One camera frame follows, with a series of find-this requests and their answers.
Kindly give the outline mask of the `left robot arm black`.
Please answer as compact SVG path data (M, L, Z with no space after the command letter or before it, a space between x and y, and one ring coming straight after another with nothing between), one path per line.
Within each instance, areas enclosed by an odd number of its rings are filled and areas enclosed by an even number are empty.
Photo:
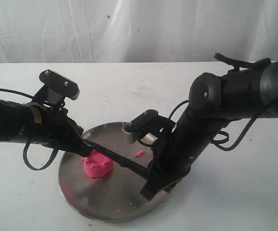
M88 156L92 147L84 142L83 129L67 113L65 108L0 100L0 142L29 142Z

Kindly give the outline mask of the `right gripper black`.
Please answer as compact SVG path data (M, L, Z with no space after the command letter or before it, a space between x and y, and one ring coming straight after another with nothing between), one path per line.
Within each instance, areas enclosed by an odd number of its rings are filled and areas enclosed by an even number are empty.
M212 142L228 120L202 118L186 108L172 134L158 138L152 147L149 176L140 194L151 201L157 193L170 193L189 172L192 163Z

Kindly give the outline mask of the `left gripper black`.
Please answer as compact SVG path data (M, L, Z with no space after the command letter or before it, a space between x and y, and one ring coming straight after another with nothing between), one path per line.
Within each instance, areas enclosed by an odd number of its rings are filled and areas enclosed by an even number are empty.
M21 104L21 143L30 141L81 157L90 156L92 148L81 136L84 130L67 113L68 110L61 107Z

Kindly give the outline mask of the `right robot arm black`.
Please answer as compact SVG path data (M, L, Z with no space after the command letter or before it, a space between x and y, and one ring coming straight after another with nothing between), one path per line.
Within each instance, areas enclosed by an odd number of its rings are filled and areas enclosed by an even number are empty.
M145 122L145 130L156 137L149 177L140 192L148 200L171 191L209 144L231 151L256 119L278 118L278 61L249 63L219 53L215 58L232 69L223 76L198 76L177 122L157 112Z

